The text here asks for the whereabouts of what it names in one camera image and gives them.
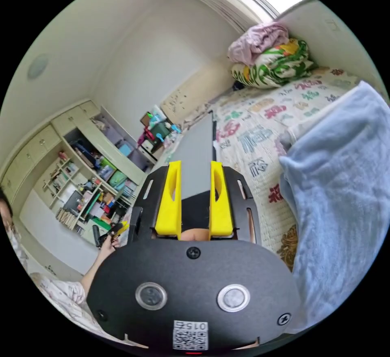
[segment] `cabinet door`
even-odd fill
[[[89,118],[100,114],[100,109],[92,101],[87,101],[84,104],[81,104],[80,108]]]
[[[4,178],[1,181],[1,187],[4,191],[4,194],[7,196],[8,201],[12,204],[13,198],[15,197],[15,192],[11,187],[11,181],[7,177],[7,174],[4,175]]]
[[[9,165],[7,172],[4,174],[4,178],[2,181],[2,187],[5,195],[10,203],[12,203],[13,198],[20,186],[20,176],[17,171],[17,166],[15,160]]]
[[[60,143],[61,139],[54,131],[54,128],[51,125],[48,125],[41,132],[41,140],[46,148],[46,151],[50,151],[54,146]]]
[[[42,143],[42,135],[38,133],[27,143],[29,154],[35,164],[37,164],[47,153]]]
[[[28,144],[19,151],[18,155],[15,157],[15,162],[20,175],[22,175],[23,178],[26,177],[35,165],[31,158]]]
[[[69,132],[71,132],[76,128],[76,125],[72,120],[72,117],[69,115],[69,111],[56,117],[52,121],[52,124],[54,128],[58,131],[58,133],[62,136],[65,136],[66,134],[68,134]]]

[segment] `red object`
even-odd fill
[[[147,127],[145,127],[144,132],[145,132],[145,135],[146,135],[149,139],[151,139],[151,140],[154,141],[155,138],[154,138],[153,134],[147,129]]]

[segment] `box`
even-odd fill
[[[109,204],[114,199],[114,196],[111,193],[106,193],[103,197],[103,201],[106,204]]]

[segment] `button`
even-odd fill
[[[237,308],[244,303],[245,295],[240,289],[231,289],[223,297],[223,302],[230,308]]]
[[[141,290],[139,295],[146,305],[157,305],[163,300],[162,293],[155,287],[145,287]]]
[[[244,309],[250,300],[247,288],[240,284],[230,284],[221,289],[217,297],[218,306],[226,312],[237,312]]]
[[[165,306],[167,293],[161,285],[147,282],[138,286],[135,291],[135,299],[142,308],[158,310]]]

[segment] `black metal plate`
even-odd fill
[[[186,256],[196,246],[196,260]],[[138,305],[136,288],[144,282],[160,284],[166,305],[148,311]],[[251,294],[242,311],[228,313],[217,305],[219,291],[242,284]],[[88,305],[104,331],[159,350],[172,349],[173,321],[208,323],[209,350],[233,349],[279,336],[278,318],[294,314],[299,297],[286,265],[270,251],[236,240],[182,242],[141,240],[116,250],[98,269]],[[107,321],[102,321],[102,310]]]

